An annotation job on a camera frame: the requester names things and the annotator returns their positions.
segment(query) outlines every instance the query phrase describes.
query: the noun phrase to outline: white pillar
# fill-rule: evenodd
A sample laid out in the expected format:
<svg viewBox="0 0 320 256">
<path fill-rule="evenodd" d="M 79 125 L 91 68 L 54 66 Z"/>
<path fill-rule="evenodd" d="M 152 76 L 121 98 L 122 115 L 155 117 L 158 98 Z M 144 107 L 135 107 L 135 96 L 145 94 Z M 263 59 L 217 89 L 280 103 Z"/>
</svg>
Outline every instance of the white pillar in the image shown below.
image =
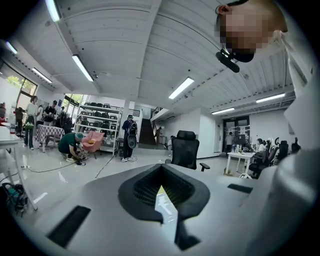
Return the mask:
<svg viewBox="0 0 320 256">
<path fill-rule="evenodd" d="M 130 105 L 130 99 L 126 98 L 124 102 L 124 107 L 121 115 L 121 121 L 120 121 L 120 129 L 119 129 L 119 138 L 124 138 L 125 137 L 125 131 L 122 130 L 122 125 L 124 122 L 128 119 L 128 109 Z"/>
</svg>

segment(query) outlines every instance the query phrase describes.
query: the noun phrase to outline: railing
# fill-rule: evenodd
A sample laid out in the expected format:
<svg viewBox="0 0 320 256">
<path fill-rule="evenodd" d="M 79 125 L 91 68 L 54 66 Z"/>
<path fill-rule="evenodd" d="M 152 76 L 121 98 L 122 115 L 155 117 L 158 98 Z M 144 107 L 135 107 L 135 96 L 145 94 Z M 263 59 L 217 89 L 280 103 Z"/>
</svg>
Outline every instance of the railing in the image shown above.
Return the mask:
<svg viewBox="0 0 320 256">
<path fill-rule="evenodd" d="M 111 109 L 113 110 L 121 110 L 123 111 L 123 107 L 118 107 L 118 106 L 110 106 Z M 128 115 L 133 115 L 134 117 L 139 117 L 140 116 L 140 110 L 135 110 L 135 109 L 128 109 Z"/>
<path fill-rule="evenodd" d="M 163 107 L 156 107 L 155 109 L 151 110 L 151 117 L 153 118 L 156 114 L 158 114 L 161 110 L 163 109 Z"/>
</svg>

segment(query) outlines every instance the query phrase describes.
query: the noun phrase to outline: black office chair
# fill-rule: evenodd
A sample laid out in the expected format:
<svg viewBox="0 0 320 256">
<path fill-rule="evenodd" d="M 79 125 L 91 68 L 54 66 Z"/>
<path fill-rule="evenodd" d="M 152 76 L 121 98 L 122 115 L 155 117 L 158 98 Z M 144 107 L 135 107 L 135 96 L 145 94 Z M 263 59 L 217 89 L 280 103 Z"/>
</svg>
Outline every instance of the black office chair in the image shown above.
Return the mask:
<svg viewBox="0 0 320 256">
<path fill-rule="evenodd" d="M 267 147 L 263 152 L 263 159 L 249 165 L 249 170 L 253 171 L 253 175 L 251 176 L 252 178 L 258 179 L 262 170 L 271 166 L 278 149 L 279 147 L 276 146 L 273 147 L 269 152 L 269 148 Z"/>
<path fill-rule="evenodd" d="M 197 169 L 197 153 L 199 140 L 193 131 L 180 130 L 176 137 L 172 138 L 172 160 L 165 160 L 166 164 L 174 164 L 189 169 Z M 201 172 L 210 169 L 205 163 L 200 163 Z"/>
<path fill-rule="evenodd" d="M 288 148 L 289 145 L 286 140 L 281 140 L 281 143 L 279 144 L 279 154 L 276 156 L 276 158 L 281 161 L 288 155 Z"/>
</svg>

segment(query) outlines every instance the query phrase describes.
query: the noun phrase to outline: tablecloth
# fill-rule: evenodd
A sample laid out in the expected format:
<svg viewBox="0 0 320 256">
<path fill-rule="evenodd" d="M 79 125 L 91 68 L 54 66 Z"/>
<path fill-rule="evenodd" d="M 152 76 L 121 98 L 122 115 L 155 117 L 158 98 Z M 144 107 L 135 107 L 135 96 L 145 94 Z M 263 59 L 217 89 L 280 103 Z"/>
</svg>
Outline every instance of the tablecloth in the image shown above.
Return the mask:
<svg viewBox="0 0 320 256">
<path fill-rule="evenodd" d="M 36 129 L 36 140 L 38 142 L 45 142 L 47 135 L 64 135 L 65 130 L 55 126 L 48 126 L 39 124 L 38 128 Z"/>
</svg>

